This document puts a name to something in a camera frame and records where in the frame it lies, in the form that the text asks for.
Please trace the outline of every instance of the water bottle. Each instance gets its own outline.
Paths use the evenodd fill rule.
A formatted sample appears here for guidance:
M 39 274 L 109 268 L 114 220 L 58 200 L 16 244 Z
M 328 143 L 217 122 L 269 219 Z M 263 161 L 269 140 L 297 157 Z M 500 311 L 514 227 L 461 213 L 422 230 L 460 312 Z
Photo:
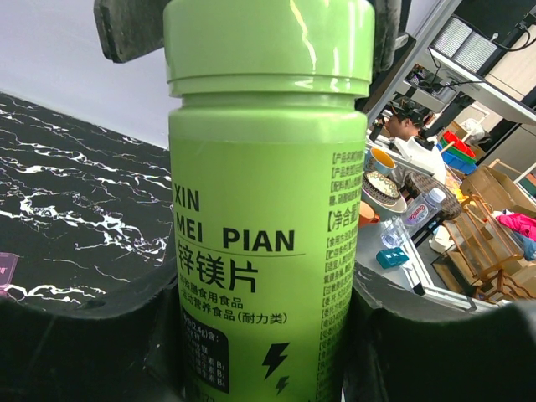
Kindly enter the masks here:
M 441 203 L 445 198 L 443 190 L 433 188 L 429 193 L 421 193 L 411 202 L 408 210 L 402 216 L 402 222 L 404 222 L 409 237 L 426 226 L 430 219 L 441 211 Z
M 374 9 L 172 0 L 173 216 L 191 402 L 335 402 Z
M 441 210 L 445 197 L 441 189 L 433 188 L 429 193 L 422 193 L 415 198 L 401 216 L 387 221 L 380 235 L 385 247 L 393 249 L 410 240 Z

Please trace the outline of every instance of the plastic water bottle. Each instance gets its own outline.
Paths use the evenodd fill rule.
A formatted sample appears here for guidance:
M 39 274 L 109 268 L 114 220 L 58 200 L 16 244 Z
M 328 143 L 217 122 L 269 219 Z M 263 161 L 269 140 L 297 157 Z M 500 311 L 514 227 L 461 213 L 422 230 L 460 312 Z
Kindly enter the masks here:
M 402 215 L 402 222 L 410 237 L 426 226 L 430 219 L 441 211 L 441 203 L 445 198 L 442 190 L 433 188 L 429 193 L 422 193 L 413 200 L 408 210 Z
M 408 231 L 404 222 L 399 216 L 384 223 L 384 231 L 381 234 L 382 243 L 388 249 L 400 247 L 405 241 L 409 240 Z
M 401 217 L 394 217 L 385 225 L 381 234 L 385 247 L 394 249 L 411 239 L 420 228 L 426 226 L 441 210 L 445 193 L 439 188 L 433 188 L 429 193 L 419 195 Z

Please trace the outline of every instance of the cable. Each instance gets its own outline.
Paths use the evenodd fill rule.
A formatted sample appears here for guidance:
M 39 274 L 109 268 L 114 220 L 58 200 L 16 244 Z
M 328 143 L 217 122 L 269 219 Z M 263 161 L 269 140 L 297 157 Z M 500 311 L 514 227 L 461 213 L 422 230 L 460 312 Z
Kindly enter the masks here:
M 432 58 L 432 61 L 434 62 L 435 67 L 437 68 L 435 70 L 436 73 L 434 74 L 434 78 L 432 79 L 431 84 L 426 83 L 428 85 L 417 85 L 417 87 L 428 88 L 429 90 L 434 90 L 433 85 L 434 85 L 434 82 L 436 81 L 437 75 L 439 74 L 439 70 L 441 70 L 441 63 L 436 60 L 430 48 L 428 48 L 428 53 L 430 53 L 430 57 Z
M 498 44 L 497 42 L 495 42 L 495 39 L 492 39 L 492 38 L 488 38 L 488 36 L 486 36 L 483 31 L 481 31 L 479 28 L 475 27 L 472 23 L 469 23 L 467 22 L 465 19 L 461 18 L 461 17 L 458 17 L 457 15 L 453 15 L 454 18 L 457 18 L 459 19 L 460 21 L 462 21 L 465 25 L 467 25 L 469 28 L 471 28 L 473 31 L 475 31 L 477 34 L 479 34 L 480 36 L 482 36 L 483 38 L 489 40 L 491 43 L 493 43 L 495 46 L 497 46 L 498 48 L 500 48 L 501 50 L 504 50 L 505 52 L 518 52 L 520 50 L 525 50 L 526 48 L 529 48 L 530 46 L 532 46 L 533 44 L 536 43 L 536 38 L 529 42 L 530 41 L 530 32 L 528 31 L 528 29 L 524 26 L 518 26 L 517 28 L 518 29 L 521 29 L 522 31 L 524 31 L 527 35 L 528 35 L 528 39 L 527 39 L 527 42 L 525 42 L 525 44 L 519 48 L 515 48 L 515 49 L 512 49 L 512 48 L 507 48 L 506 46 L 503 46 L 501 44 Z
M 453 83 L 451 83 L 451 84 L 444 84 L 444 85 L 443 85 L 443 88 L 450 88 L 451 86 L 464 85 L 464 84 L 487 84 L 487 81 L 485 81 L 485 80 L 479 80 L 479 81 L 453 82 Z

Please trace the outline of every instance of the black marble surface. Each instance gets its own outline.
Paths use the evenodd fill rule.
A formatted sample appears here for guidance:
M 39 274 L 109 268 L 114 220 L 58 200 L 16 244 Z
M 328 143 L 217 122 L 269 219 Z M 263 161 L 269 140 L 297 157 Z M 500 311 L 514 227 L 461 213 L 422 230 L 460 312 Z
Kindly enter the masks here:
M 0 94 L 0 252 L 8 296 L 74 308 L 162 264 L 167 151 Z

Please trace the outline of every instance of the orange object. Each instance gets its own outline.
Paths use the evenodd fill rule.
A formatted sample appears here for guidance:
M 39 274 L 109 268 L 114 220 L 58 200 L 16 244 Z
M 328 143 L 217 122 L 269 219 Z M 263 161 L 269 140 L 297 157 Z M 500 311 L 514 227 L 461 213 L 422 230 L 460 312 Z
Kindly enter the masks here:
M 365 158 L 365 172 L 378 172 L 388 175 L 395 167 L 394 160 L 386 152 L 379 148 L 371 148 Z
M 378 214 L 374 212 L 370 205 L 361 201 L 359 204 L 359 227 L 362 228 L 367 224 L 377 224 L 378 222 Z

